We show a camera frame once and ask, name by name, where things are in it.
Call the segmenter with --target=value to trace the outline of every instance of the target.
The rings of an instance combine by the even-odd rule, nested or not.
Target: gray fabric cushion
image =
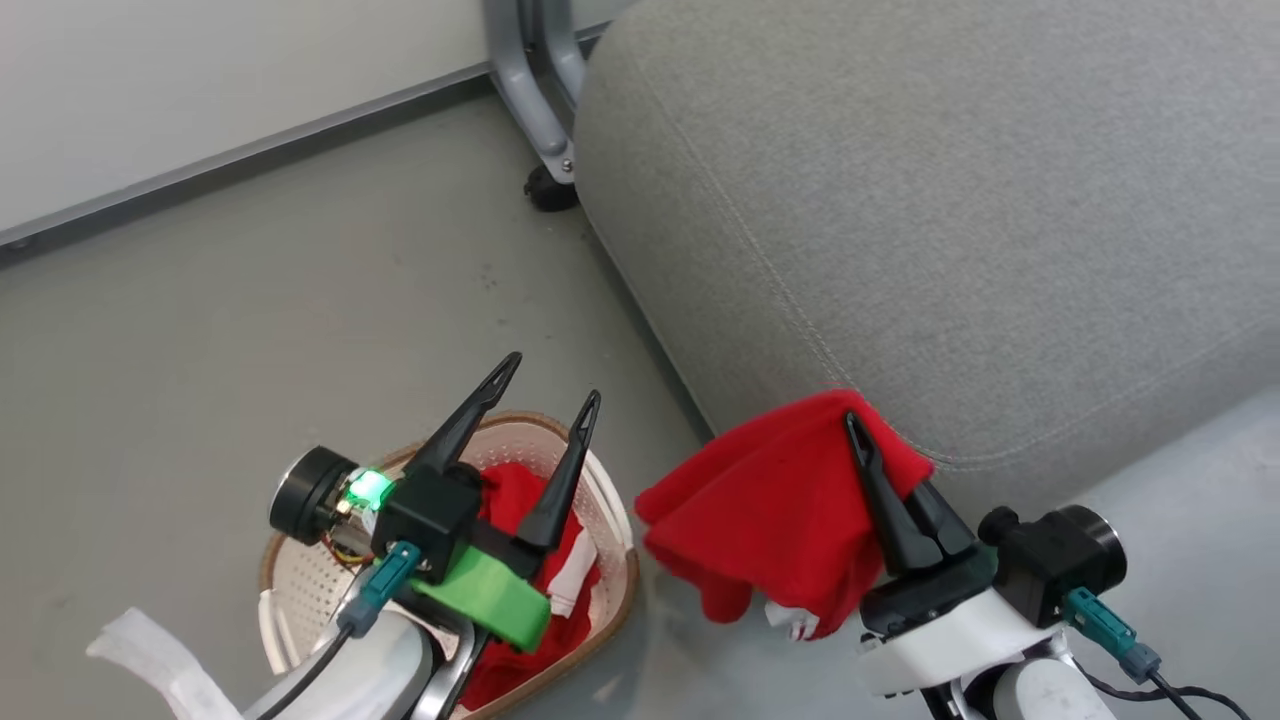
[[[1274,15],[648,0],[579,191],[714,428],[854,387],[968,516],[1046,507],[1277,382]]]

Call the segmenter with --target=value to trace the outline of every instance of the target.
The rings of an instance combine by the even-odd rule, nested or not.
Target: red cloth
[[[544,480],[518,462],[489,468],[481,475],[484,475],[484,507],[480,510],[480,518],[507,534],[516,534],[520,521],[541,496]],[[577,521],[577,515],[570,512],[561,546],[543,562],[543,569],[534,579],[534,587],[540,591],[547,589],[547,584],[564,566],[573,541],[581,532],[582,525]],[[599,579],[600,569],[595,565],[582,582],[573,612],[568,618],[552,615],[543,643],[535,652],[521,653],[507,643],[489,643],[476,661],[471,680],[462,691],[462,707],[479,710],[547,670],[582,644],[591,629],[588,615],[591,587]]]
[[[716,438],[636,498],[645,546],[701,591],[703,612],[732,623],[753,588],[819,618],[835,633],[883,564],[863,500],[845,413],[863,420],[884,474],[906,496],[933,471],[852,391],[780,407]]]

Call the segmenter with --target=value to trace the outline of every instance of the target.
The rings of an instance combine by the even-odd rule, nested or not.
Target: gray floor
[[[508,406],[566,416],[602,389],[595,447],[626,498],[699,446],[582,214],[539,215],[520,197],[534,158],[494,97],[375,129],[0,266],[6,717],[169,716],[83,656],[129,606],[246,706],[270,682],[256,573],[279,471],[317,442],[366,457],[422,436],[512,348],[526,360]],[[1114,606],[1170,679],[1235,694],[1254,717],[1274,675],[1275,633],[1252,629],[1274,625],[1254,591],[1280,553],[1277,423],[1272,392],[1085,498],[1129,548]],[[856,626],[794,646],[758,616],[712,625],[690,588],[643,568],[622,634],[513,717],[927,716],[918,698],[858,687]]]

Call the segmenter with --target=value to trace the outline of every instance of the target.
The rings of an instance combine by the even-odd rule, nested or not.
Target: black cable
[[[1079,661],[1076,661],[1075,665],[1076,665],[1076,667],[1080,667]],[[1152,702],[1152,701],[1157,701],[1157,700],[1171,700],[1162,691],[1117,691],[1117,689],[1112,688],[1111,685],[1103,683],[1102,680],[1094,678],[1093,675],[1089,675],[1088,673],[1085,673],[1084,667],[1080,667],[1080,674],[1084,675],[1085,679],[1089,680],[1089,684],[1092,684],[1094,688],[1097,688],[1098,692],[1108,694],[1108,696],[1111,696],[1111,697],[1114,697],[1116,700],[1123,700],[1123,701],[1126,701],[1126,702]],[[1160,682],[1164,683],[1165,679],[1161,678]],[[1197,685],[1184,685],[1184,687],[1180,687],[1180,688],[1170,688],[1170,689],[1174,691],[1174,692],[1176,692],[1179,696],[1183,696],[1183,697],[1202,697],[1204,700],[1212,700],[1213,702],[1217,702],[1217,703],[1221,703],[1221,705],[1226,706],[1231,712],[1234,712],[1236,716],[1239,716],[1240,720],[1252,720],[1252,717],[1249,717],[1249,714],[1245,712],[1243,707],[1240,707],[1239,705],[1236,705],[1236,702],[1234,700],[1226,697],[1222,693],[1216,693],[1213,691],[1207,691],[1207,689],[1197,687]]]
[[[329,647],[325,648],[324,655],[321,655],[316,660],[315,665],[312,665],[311,669],[307,670],[306,675],[302,675],[301,680],[298,680],[292,688],[289,688],[289,691],[284,693],[284,696],[280,697],[280,700],[275,701],[275,705],[268,707],[266,712],[259,715],[257,720],[273,720],[276,715],[284,712],[284,708],[292,705],[293,701],[298,700],[298,696],[306,692],[306,689],[311,687],[311,683],[314,683],[315,679],[320,676],[320,673],[324,673],[324,669],[328,667],[330,662],[333,662],[333,659],[338,655],[338,651],[342,650],[342,646],[346,644],[348,639],[351,639],[351,633],[353,630],[355,628],[352,625],[346,625],[344,628],[338,630],[338,637],[334,638],[332,643],[329,643]]]
[[[1178,691],[1171,688],[1169,683],[1166,683],[1165,679],[1160,675],[1160,673],[1152,673],[1151,675],[1148,675],[1148,678],[1151,678],[1152,683],[1156,683],[1156,687],[1160,688],[1160,692],[1165,693],[1165,697],[1167,697],[1169,701],[1178,707],[1178,710],[1183,711],[1183,715],[1190,717],[1190,720],[1204,720],[1203,717],[1199,716],[1199,714],[1192,710],[1192,706],[1187,705],[1187,701],[1183,700],[1183,696],[1178,694]]]

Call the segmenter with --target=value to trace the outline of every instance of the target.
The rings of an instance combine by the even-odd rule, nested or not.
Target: white basket
[[[547,478],[564,452],[567,434],[563,425],[544,415],[503,413],[481,423],[462,460],[481,470],[503,462],[520,462]],[[393,452],[375,466],[397,478],[402,465],[420,446]],[[631,524],[622,498],[591,452],[588,452],[582,465],[573,512],[599,551],[600,582],[591,588],[591,630],[586,641],[545,673],[502,698],[470,714],[460,707],[454,717],[486,719],[509,710],[585,660],[626,620],[639,583]],[[352,571],[339,565],[324,544],[307,547],[283,534],[271,538],[259,579],[257,620],[262,648],[273,671],[291,670],[310,655],[353,579]],[[440,639],[445,652],[452,653],[452,638]]]

